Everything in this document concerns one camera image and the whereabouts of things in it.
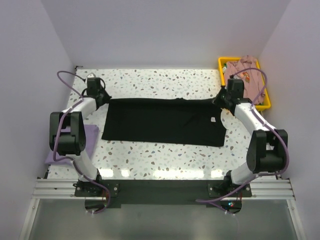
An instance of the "speckled table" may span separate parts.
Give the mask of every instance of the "speckled table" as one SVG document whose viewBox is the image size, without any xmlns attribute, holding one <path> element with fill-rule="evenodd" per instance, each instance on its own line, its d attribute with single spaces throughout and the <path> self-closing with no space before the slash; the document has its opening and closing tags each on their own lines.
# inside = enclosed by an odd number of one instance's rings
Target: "speckled table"
<svg viewBox="0 0 320 240">
<path fill-rule="evenodd" d="M 113 98 L 207 99 L 220 90 L 217 70 L 209 69 L 80 69 L 85 78 L 94 73 L 105 80 Z M 86 84 L 73 87 L 80 93 Z M 78 97 L 71 93 L 68 106 Z M 221 113 L 226 135 L 223 147 L 152 142 L 102 140 L 108 105 L 84 120 L 100 132 L 92 163 L 104 179 L 222 179 L 228 170 L 245 162 L 250 135 L 243 124 L 226 110 Z M 48 179 L 77 179 L 71 166 L 51 165 Z"/>
</svg>

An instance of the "pink cloth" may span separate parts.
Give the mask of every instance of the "pink cloth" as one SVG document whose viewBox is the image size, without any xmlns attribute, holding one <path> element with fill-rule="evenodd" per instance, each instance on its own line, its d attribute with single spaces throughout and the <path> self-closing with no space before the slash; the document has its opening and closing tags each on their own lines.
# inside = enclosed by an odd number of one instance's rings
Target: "pink cloth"
<svg viewBox="0 0 320 240">
<path fill-rule="evenodd" d="M 226 70 L 223 74 L 224 80 L 227 83 L 230 75 L 233 75 L 243 69 L 256 68 L 256 62 L 257 59 L 249 55 L 242 57 L 239 61 L 228 61 L 226 63 Z M 253 101 L 264 86 L 261 73 L 252 69 L 239 73 L 238 77 L 240 77 L 244 82 L 243 97 L 249 98 L 251 101 Z M 254 104 L 262 104 L 264 100 L 265 93 L 261 94 Z"/>
</svg>

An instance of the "wall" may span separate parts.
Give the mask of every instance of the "wall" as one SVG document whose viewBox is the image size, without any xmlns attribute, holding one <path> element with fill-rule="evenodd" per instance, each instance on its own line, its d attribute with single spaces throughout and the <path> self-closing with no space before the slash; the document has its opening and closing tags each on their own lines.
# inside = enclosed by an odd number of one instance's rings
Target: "wall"
<svg viewBox="0 0 320 240">
<path fill-rule="evenodd" d="M 50 113 L 67 102 L 56 72 L 73 66 L 40 0 L 2 1 L 0 32 L 0 239 L 15 240 L 45 172 Z"/>
<path fill-rule="evenodd" d="M 290 0 L 42 0 L 86 68 L 212 68 L 258 56 Z"/>
<path fill-rule="evenodd" d="M 310 240 L 319 239 L 320 2 L 292 0 L 259 60 L 269 78 L 266 118 L 288 131 L 290 177 Z"/>
</svg>

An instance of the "gray floor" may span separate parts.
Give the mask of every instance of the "gray floor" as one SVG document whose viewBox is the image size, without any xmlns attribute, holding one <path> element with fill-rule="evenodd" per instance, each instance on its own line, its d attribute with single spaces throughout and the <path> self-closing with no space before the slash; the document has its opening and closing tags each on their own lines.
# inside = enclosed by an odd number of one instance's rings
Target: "gray floor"
<svg viewBox="0 0 320 240">
<path fill-rule="evenodd" d="M 296 240 L 285 200 L 246 200 L 236 219 L 204 205 L 123 205 L 92 217 L 83 200 L 42 200 L 31 240 Z"/>
</svg>

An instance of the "purple fabric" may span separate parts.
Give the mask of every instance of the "purple fabric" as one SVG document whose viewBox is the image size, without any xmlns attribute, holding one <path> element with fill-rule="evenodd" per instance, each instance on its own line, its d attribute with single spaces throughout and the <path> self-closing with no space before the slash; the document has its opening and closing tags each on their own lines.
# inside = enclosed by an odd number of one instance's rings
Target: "purple fabric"
<svg viewBox="0 0 320 240">
<path fill-rule="evenodd" d="M 85 150 L 89 158 L 91 159 L 96 147 L 96 143 L 99 135 L 99 127 L 94 124 L 84 125 L 84 131 L 85 131 L 85 137 L 86 137 Z M 62 161 L 54 161 L 53 151 L 49 152 L 48 156 L 45 159 L 45 163 L 48 165 L 62 165 L 62 164 L 68 164 L 70 166 L 72 165 L 70 160 L 68 159 L 62 160 Z"/>
</svg>

